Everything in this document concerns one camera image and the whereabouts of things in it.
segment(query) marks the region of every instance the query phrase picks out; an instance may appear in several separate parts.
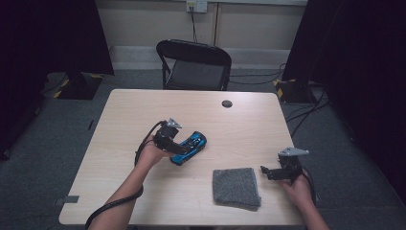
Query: gray cloth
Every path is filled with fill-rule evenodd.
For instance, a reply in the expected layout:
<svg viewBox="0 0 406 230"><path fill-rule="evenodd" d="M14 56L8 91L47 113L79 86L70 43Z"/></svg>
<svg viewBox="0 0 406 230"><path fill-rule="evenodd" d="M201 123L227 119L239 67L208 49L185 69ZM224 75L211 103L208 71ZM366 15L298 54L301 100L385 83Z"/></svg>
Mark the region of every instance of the gray cloth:
<svg viewBox="0 0 406 230"><path fill-rule="evenodd" d="M217 204L257 211L260 197L254 170L214 170L213 196Z"/></svg>

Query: human arm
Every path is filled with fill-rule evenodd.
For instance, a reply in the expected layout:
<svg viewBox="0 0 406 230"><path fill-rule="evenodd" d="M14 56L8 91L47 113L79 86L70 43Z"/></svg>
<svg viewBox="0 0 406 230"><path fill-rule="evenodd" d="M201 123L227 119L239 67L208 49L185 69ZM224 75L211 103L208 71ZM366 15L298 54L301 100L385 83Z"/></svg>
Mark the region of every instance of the human arm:
<svg viewBox="0 0 406 230"><path fill-rule="evenodd" d="M137 165L106 203L137 193L143 186L149 170L158 163L162 157L173 156L172 153L158 149L150 140L152 140L152 136L147 139L147 143L141 152ZM126 229L135 202L136 200L131 200L100 213L93 219L88 229Z"/></svg>
<svg viewBox="0 0 406 230"><path fill-rule="evenodd" d="M292 185L286 181L278 181L290 200L298 207L308 230L328 230L328 226L320 215L311 198L310 186L303 175L295 179Z"/></svg>

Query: black folding chair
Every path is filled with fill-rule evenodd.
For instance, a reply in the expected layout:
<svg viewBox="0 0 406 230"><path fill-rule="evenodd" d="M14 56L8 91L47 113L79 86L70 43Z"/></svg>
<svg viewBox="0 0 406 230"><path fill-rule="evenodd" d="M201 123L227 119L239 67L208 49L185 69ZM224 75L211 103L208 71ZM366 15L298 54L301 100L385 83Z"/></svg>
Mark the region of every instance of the black folding chair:
<svg viewBox="0 0 406 230"><path fill-rule="evenodd" d="M184 40L163 40L156 46L162 60L163 88L225 91L231 58L221 48ZM167 59L174 59L170 69Z"/></svg>

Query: wooden tabletop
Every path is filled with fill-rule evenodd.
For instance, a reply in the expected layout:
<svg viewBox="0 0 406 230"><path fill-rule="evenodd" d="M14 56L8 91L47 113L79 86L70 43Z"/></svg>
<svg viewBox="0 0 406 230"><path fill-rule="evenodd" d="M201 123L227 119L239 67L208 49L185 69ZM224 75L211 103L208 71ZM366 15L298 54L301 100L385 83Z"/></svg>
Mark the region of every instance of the wooden tabletop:
<svg viewBox="0 0 406 230"><path fill-rule="evenodd" d="M222 106L225 100L233 106ZM293 147L274 94L138 89L112 91L69 193L79 201L64 204L59 221L84 224L131 172L134 151L150 129L168 118L183 126L175 142L197 130L208 144L181 167L167 158L154 166L131 224L303 224L296 207L259 167L279 168L278 151ZM238 168L255 171L261 196L256 212L214 203L213 170Z"/></svg>

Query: chair backrest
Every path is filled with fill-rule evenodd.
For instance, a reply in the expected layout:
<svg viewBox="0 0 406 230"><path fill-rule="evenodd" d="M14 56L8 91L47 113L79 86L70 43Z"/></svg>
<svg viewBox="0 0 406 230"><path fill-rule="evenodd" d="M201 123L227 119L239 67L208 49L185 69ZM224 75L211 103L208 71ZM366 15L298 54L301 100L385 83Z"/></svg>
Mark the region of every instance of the chair backrest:
<svg viewBox="0 0 406 230"><path fill-rule="evenodd" d="M164 58L223 65L229 68L232 63L230 56L221 48L191 41L163 40L156 46L156 51L164 63L166 63Z"/></svg>

